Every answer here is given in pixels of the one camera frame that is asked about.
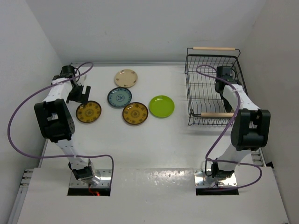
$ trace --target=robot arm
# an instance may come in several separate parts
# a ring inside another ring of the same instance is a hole
[[[267,144],[271,115],[268,110],[261,110],[249,99],[243,87],[231,77],[230,70],[231,68],[228,66],[218,67],[217,77],[231,82],[236,90],[218,80],[215,84],[215,90],[220,94],[224,102],[229,103],[229,106],[226,106],[226,108],[234,110],[237,109],[238,105],[235,91],[238,91],[241,105],[231,131],[231,144],[224,154],[217,159],[239,163],[251,151],[256,151]],[[212,177],[220,179],[231,177],[236,165],[235,163],[214,162],[211,167]]]
[[[75,77],[75,68],[66,65],[62,67],[60,75],[54,76],[52,84],[72,77]],[[68,159],[69,167],[76,179],[88,184],[96,184],[99,180],[95,175],[91,161],[87,158],[76,157],[82,153],[73,144],[75,125],[65,103],[69,100],[82,104],[87,103],[90,86],[86,87],[85,94],[82,92],[83,86],[78,85],[75,80],[61,83],[52,87],[46,99],[35,104],[34,110],[43,137],[54,142],[65,155],[74,155]]]

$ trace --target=wooden handle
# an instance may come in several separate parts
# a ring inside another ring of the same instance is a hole
[[[231,51],[234,51],[235,48],[193,47],[193,50],[231,50]]]
[[[234,113],[201,113],[201,117],[205,118],[231,118]]]

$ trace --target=beige plate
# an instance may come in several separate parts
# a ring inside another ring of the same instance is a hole
[[[131,69],[121,70],[114,77],[114,81],[118,86],[126,87],[126,88],[135,85],[137,79],[138,79],[137,73]]]

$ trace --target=blue patterned plate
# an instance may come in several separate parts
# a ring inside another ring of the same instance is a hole
[[[111,106],[125,107],[131,102],[132,93],[127,88],[117,87],[108,93],[107,99]]]

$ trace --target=white wall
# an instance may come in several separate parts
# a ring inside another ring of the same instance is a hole
[[[268,0],[241,54],[251,98],[271,112],[269,141],[291,223],[299,223],[299,1]]]
[[[24,169],[38,162],[17,154],[10,146],[8,120],[26,96],[50,83],[62,64],[27,3],[0,2],[0,224],[5,224]],[[29,101],[13,123],[13,140],[27,153],[40,154],[43,147],[33,105],[44,96]]]
[[[27,0],[63,62],[183,61],[241,47],[265,0]]]

